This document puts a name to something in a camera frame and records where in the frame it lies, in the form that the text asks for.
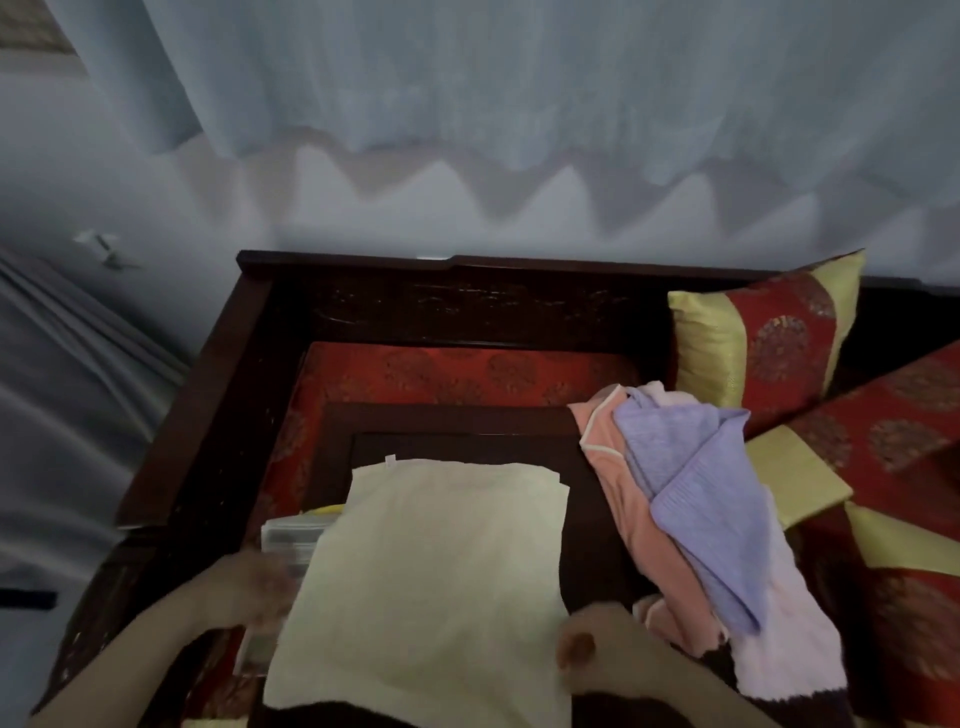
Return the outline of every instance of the sheer curtain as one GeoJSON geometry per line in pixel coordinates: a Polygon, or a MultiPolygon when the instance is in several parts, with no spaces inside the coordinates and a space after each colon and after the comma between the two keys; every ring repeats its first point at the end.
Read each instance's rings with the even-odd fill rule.
{"type": "Polygon", "coordinates": [[[73,609],[121,534],[113,513],[186,366],[43,262],[0,247],[0,724],[40,698],[73,609]]]}
{"type": "Polygon", "coordinates": [[[956,0],[48,0],[143,146],[239,157],[290,127],[568,148],[668,183],[748,158],[960,200],[956,0]]]}

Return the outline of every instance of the dark wooden frame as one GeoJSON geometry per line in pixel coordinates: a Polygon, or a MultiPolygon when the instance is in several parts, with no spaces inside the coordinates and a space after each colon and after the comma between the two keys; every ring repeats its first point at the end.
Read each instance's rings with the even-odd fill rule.
{"type": "MultiPolygon", "coordinates": [[[[477,257],[244,251],[237,259],[240,279],[117,513],[131,535],[87,590],[48,695],[135,614],[239,547],[312,341],[611,352],[662,378],[667,291],[724,290],[771,275],[477,257]]],[[[837,380],[860,383],[958,337],[960,298],[916,281],[868,279],[837,380]]],[[[205,649],[199,641],[184,651],[147,722],[179,709],[205,649]]]]}

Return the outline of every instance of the white wall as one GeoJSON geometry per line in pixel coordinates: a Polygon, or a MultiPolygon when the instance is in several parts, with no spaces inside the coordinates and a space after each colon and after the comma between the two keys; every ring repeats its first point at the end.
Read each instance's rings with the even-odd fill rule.
{"type": "Polygon", "coordinates": [[[867,246],[869,272],[960,284],[960,207],[860,180],[792,192],[716,162],[665,188],[582,154],[505,172],[469,152],[351,155],[295,133],[243,162],[206,140],[146,157],[75,58],[0,53],[0,240],[54,262],[185,352],[203,343],[242,248],[510,255],[787,269],[867,246]],[[99,267],[73,235],[120,235],[99,267]]]}

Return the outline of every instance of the pink cloth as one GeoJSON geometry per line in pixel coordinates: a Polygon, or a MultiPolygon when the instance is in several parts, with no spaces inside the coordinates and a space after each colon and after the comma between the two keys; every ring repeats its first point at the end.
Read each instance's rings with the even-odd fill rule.
{"type": "MultiPolygon", "coordinates": [[[[660,407],[697,404],[686,392],[666,392],[658,381],[639,388],[660,407]]],[[[767,620],[757,635],[730,637],[737,690],[756,700],[780,701],[847,687],[840,635],[814,600],[794,563],[777,520],[777,505],[766,493],[770,529],[767,620]]],[[[641,599],[634,614],[650,627],[666,611],[658,597],[641,599]]]]}
{"type": "Polygon", "coordinates": [[[569,407],[580,428],[580,447],[597,473],[620,538],[636,567],[663,594],[663,607],[645,610],[644,623],[699,657],[719,646],[722,629],[693,568],[654,523],[650,503],[630,475],[623,456],[626,444],[613,421],[613,410],[626,399],[626,390],[616,385],[569,407]]]}

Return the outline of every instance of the purple towel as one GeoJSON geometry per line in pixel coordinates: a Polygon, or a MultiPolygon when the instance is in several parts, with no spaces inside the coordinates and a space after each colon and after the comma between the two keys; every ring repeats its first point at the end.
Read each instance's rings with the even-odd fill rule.
{"type": "Polygon", "coordinates": [[[770,534],[764,487],[743,447],[745,409],[660,407],[637,389],[613,419],[654,522],[680,546],[734,634],[766,621],[770,534]]]}

